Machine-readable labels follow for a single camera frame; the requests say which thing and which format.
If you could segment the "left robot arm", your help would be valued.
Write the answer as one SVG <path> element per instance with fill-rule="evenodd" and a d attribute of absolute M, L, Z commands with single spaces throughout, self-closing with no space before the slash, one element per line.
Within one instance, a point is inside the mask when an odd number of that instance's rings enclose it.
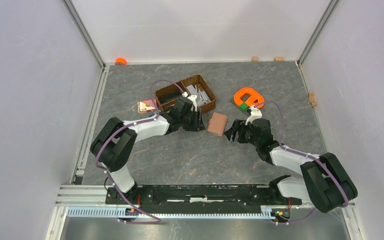
<path fill-rule="evenodd" d="M 205 129 L 197 96 L 181 96 L 167 111 L 134 121 L 110 118 L 90 146 L 95 164 L 103 169 L 118 190 L 118 197 L 125 204 L 137 198 L 135 180 L 127 162 L 135 143 L 156 136 L 165 136 L 178 129 L 200 132 Z"/>

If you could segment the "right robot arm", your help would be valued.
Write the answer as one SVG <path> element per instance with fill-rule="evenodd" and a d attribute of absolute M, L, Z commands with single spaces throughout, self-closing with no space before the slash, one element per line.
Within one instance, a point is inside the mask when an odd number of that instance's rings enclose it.
<path fill-rule="evenodd" d="M 260 118 L 251 123 L 237 119 L 224 135 L 231 142 L 253 145 L 262 161 L 301 176 L 286 175 L 271 182 L 273 187 L 268 196 L 275 204 L 296 198 L 309 201 L 317 210 L 327 213 L 346 207 L 358 197 L 357 187 L 335 154 L 304 153 L 279 143 L 274 139 L 267 119 Z"/>

